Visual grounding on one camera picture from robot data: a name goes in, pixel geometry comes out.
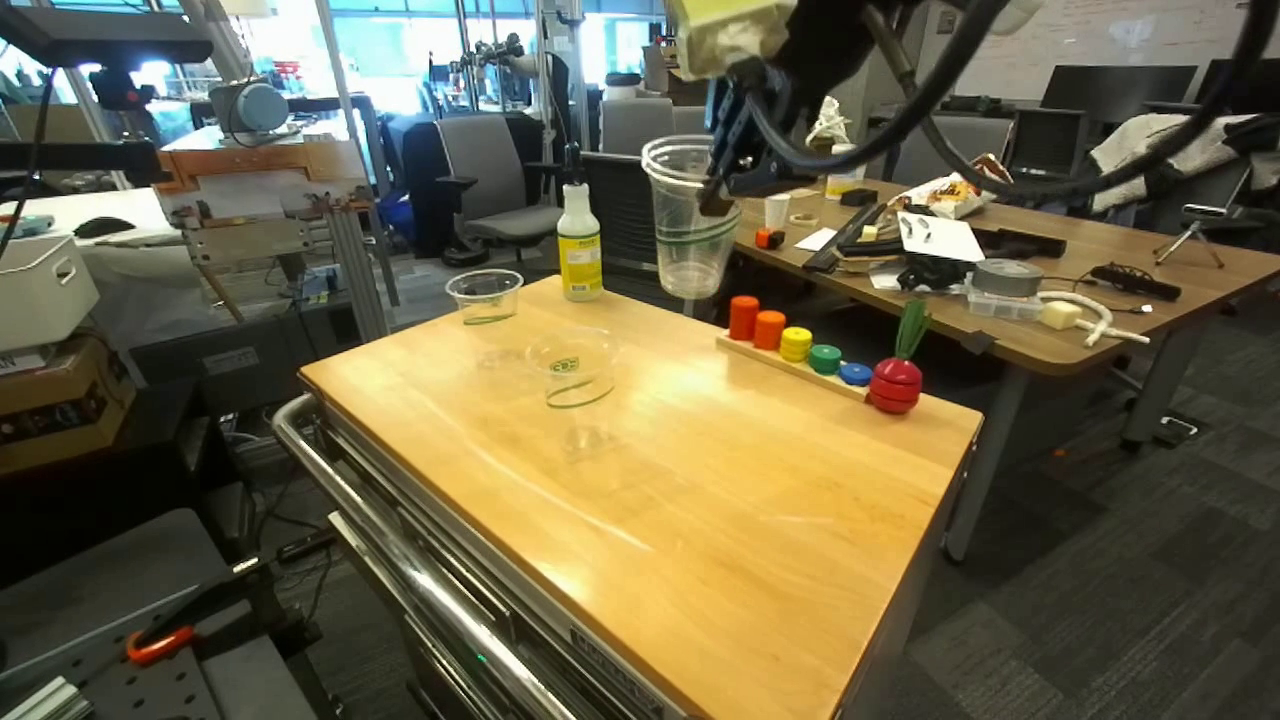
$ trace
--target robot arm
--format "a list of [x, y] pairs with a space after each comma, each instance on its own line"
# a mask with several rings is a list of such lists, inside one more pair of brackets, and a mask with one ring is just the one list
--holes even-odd
[[[920, 0], [667, 0], [678, 18], [685, 77], [717, 78], [712, 105], [712, 172], [702, 205], [726, 208], [726, 195], [764, 195], [815, 172], [858, 167], [899, 144], [911, 127], [926, 127], [931, 106], [966, 66], [983, 35], [1023, 25], [1040, 0], [948, 0], [963, 8], [958, 26], [937, 66], [906, 105], [881, 124], [854, 153], [812, 156], [792, 144], [796, 127], [815, 118], [821, 99], [851, 77], [884, 35], [899, 35]], [[1237, 66], [1262, 54], [1280, 0], [1246, 0], [1237, 41]], [[1086, 180], [1001, 184], [958, 159], [948, 144], [938, 156], [971, 184], [1013, 198], [1086, 195], [1117, 188], [1193, 144], [1223, 106], [1237, 78], [1223, 78], [1180, 131], [1165, 137], [1146, 156]]]

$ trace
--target wooden table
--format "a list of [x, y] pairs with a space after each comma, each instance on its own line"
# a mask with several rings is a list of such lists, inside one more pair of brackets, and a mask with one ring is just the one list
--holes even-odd
[[[612, 337], [616, 391], [554, 412], [521, 354], [583, 328]], [[694, 713], [831, 717], [981, 414], [925, 396], [891, 421], [717, 337], [539, 281], [499, 328], [442, 314], [304, 383]]]
[[[851, 213], [839, 205], [826, 205], [812, 191], [801, 191], [792, 198], [792, 224], [787, 224], [787, 241], [778, 252], [757, 247], [751, 232], [761, 227], [761, 205], [744, 198], [744, 224], [740, 224], [740, 243], [734, 252], [805, 274], [821, 287], [836, 287], [844, 296], [851, 296], [854, 302], [881, 306], [881, 310], [899, 310], [905, 306], [905, 291], [881, 291], [866, 281], [866, 268], [874, 259], [863, 257], [847, 257], [836, 270], [805, 270], [801, 262], [812, 257], [805, 247], [796, 247], [796, 241], [805, 241], [812, 227], [839, 227]], [[1068, 252], [1058, 259], [1036, 259], [1042, 270], [1042, 287], [1053, 291], [1071, 291], [1071, 281], [1086, 274], [1086, 268], [1095, 262], [1131, 262], [1153, 270], [1156, 281], [1180, 285], [1180, 301], [1176, 302], [1161, 302], [1153, 301], [1153, 314], [1117, 314], [1117, 328], [1131, 328], [1131, 333], [1146, 333], [1161, 337], [1161, 350], [1156, 362], [1144, 378], [1144, 391], [1127, 414], [1123, 440], [1127, 443], [1146, 443], [1156, 431], [1161, 412], [1169, 408], [1185, 366], [1195, 354], [1202, 321], [1223, 306], [1228, 301], [1237, 301], [1241, 291], [1250, 291], [1268, 281], [1280, 274], [1280, 257], [1268, 252], [1246, 252], [1246, 247], [1220, 247], [1223, 268], [1212, 262], [1212, 257], [1195, 243], [1185, 243], [1165, 268], [1156, 268], [1156, 252], [1171, 243], [1171, 236], [1161, 232], [1140, 232], [1140, 227], [1120, 227], [1120, 224], [1101, 224], [1101, 220], [1078, 220], [1078, 216], [1053, 216], [1053, 213], [1031, 213], [1031, 208], [1013, 208], [1013, 205], [986, 205], [976, 216], [966, 216], [971, 227], [1013, 227], [1013, 232], [1031, 232], [1031, 236], [1056, 236], [1068, 241]], [[1134, 306], [1134, 296], [1120, 296], [1106, 287], [1076, 287], [1095, 296], [1106, 306]], [[1105, 366], [1106, 358], [1117, 358], [1123, 350], [1123, 341], [1101, 341], [1101, 344], [1084, 344], [1084, 333], [1053, 333], [1027, 321], [997, 321], [997, 314], [981, 314], [966, 310], [966, 302], [958, 296], [926, 296], [926, 310], [931, 310], [931, 333], [963, 341], [963, 344], [981, 344], [986, 346], [986, 354], [1005, 358], [1005, 378], [997, 388], [997, 398], [983, 408], [986, 422], [981, 437], [981, 451], [971, 456], [966, 479], [963, 479], [963, 495], [958, 495], [958, 513], [948, 528], [943, 550], [963, 561], [971, 528], [981, 518], [983, 495], [992, 489], [992, 475], [1001, 468], [1008, 431], [1017, 422], [1017, 412], [1023, 405], [1023, 388], [1027, 377], [1078, 377], [1090, 366]]]

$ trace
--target red apple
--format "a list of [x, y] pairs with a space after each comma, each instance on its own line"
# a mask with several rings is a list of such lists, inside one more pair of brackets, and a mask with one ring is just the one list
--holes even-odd
[[925, 391], [925, 373], [906, 354], [888, 354], [871, 373], [866, 405], [906, 414]]

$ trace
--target wall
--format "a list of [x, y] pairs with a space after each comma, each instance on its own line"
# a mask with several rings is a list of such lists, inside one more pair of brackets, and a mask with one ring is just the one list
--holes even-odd
[[[926, 3], [920, 66], [931, 66], [952, 8]], [[1206, 64], [1232, 54], [1244, 25], [1241, 0], [1042, 0], [1013, 35], [986, 35], [957, 96], [1040, 99], [1053, 64]]]

